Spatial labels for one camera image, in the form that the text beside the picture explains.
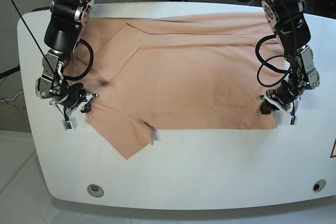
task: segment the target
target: white floor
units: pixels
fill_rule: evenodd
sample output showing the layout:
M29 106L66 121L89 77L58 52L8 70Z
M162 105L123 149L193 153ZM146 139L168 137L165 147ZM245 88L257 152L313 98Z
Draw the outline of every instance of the white floor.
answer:
M103 223L335 223L336 198L280 206L157 211L75 204L51 198L31 134L0 131L1 224Z

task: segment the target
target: red warning sign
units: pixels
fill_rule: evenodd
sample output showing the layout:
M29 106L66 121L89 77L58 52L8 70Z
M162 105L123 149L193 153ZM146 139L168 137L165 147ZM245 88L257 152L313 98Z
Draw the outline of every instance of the red warning sign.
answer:
M334 147L332 148L332 152L331 152L331 155L330 155L330 158L332 157L336 157L336 139L335 139L335 143L334 143Z

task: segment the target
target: shirt sleeve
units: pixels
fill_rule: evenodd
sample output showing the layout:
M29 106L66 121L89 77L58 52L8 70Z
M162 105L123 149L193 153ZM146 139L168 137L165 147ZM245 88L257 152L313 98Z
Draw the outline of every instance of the shirt sleeve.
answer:
M119 112L92 108L86 115L86 122L126 159L153 144L152 131L143 121Z

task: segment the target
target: metal grommet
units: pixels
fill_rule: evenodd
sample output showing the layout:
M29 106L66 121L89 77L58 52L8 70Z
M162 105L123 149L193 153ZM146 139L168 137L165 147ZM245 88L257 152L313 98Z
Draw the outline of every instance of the metal grommet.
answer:
M314 185L313 185L313 191L315 193L318 193L319 191L322 191L324 189L324 187L326 186L326 181L324 179L321 179L319 181L317 181Z
M88 186L88 193L93 197L100 198L104 195L104 190L100 186L92 184Z

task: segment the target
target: pink cloth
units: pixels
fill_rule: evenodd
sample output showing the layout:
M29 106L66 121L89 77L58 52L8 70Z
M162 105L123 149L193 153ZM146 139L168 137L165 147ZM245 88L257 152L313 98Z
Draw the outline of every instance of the pink cloth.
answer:
M83 39L94 50L90 73L81 81L100 94L86 122L123 157L153 144L155 129L272 129L261 115L256 80L257 41L272 31L263 14L211 14L146 19L90 19ZM267 59L282 53L276 40L260 49ZM67 75L89 61L79 46ZM283 59L271 61L284 67ZM260 78L280 74L265 68Z

